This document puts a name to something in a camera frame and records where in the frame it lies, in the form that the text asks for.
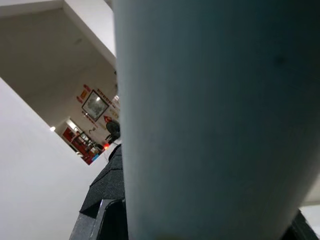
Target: black object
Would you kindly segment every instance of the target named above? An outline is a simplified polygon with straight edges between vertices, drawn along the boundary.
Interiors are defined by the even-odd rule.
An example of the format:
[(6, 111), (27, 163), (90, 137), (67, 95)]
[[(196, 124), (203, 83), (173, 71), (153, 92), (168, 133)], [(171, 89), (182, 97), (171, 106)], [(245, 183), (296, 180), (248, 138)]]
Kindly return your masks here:
[(319, 240), (300, 211), (281, 240)]
[(120, 138), (120, 124), (116, 120), (109, 121), (105, 126), (110, 133), (110, 135), (105, 138), (109, 144)]
[(102, 199), (123, 200), (125, 198), (122, 149), (118, 145), (109, 156), (109, 163), (90, 185), (80, 213), (95, 217)]

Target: white ceiling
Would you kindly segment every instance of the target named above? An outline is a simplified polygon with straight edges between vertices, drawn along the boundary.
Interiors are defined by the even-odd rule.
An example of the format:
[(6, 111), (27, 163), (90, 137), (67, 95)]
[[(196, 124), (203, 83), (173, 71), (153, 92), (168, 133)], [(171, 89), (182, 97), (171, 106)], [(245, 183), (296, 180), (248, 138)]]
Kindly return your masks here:
[(100, 61), (62, 9), (0, 19), (0, 77), (24, 99)]

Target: framed painting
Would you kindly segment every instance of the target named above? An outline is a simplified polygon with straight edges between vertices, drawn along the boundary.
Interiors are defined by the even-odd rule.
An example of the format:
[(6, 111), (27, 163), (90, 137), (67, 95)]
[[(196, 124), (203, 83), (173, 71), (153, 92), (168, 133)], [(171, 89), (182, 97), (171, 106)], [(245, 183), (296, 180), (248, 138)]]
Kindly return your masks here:
[(109, 105), (97, 94), (95, 90), (92, 90), (84, 104), (82, 109), (88, 114), (95, 122), (101, 117)]

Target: white wall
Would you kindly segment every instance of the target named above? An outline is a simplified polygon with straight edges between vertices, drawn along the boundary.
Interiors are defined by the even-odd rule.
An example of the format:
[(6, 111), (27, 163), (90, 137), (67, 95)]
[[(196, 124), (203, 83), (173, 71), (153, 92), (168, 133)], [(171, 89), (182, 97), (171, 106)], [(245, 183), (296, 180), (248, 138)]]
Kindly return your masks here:
[(313, 231), (320, 236), (320, 205), (304, 206), (300, 210)]
[(62, 8), (62, 0), (0, 0), (0, 17)]
[(63, 10), (105, 59), (116, 67), (114, 12), (104, 0), (64, 0)]
[[(77, 101), (77, 96), (82, 93), (83, 85), (86, 84), (91, 89), (99, 88), (107, 98), (112, 100), (117, 94), (116, 77), (113, 67), (103, 59), (95, 67), (63, 79), (24, 100), (48, 125), (59, 127), (70, 117), (83, 131), (88, 133), (95, 126), (82, 114), (83, 104)], [(108, 134), (109, 132), (98, 125), (96, 131), (89, 136), (101, 144)]]
[(2, 79), (0, 112), (0, 239), (69, 239), (105, 162), (79, 159)]

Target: picture frame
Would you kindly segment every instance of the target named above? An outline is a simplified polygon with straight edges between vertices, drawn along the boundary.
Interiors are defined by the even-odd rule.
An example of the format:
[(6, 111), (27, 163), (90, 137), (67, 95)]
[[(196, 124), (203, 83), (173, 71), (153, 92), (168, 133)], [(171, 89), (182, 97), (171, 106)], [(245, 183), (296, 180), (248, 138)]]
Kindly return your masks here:
[(82, 105), (82, 109), (95, 122), (108, 109), (109, 105), (98, 95), (95, 90), (90, 92), (90, 95)]

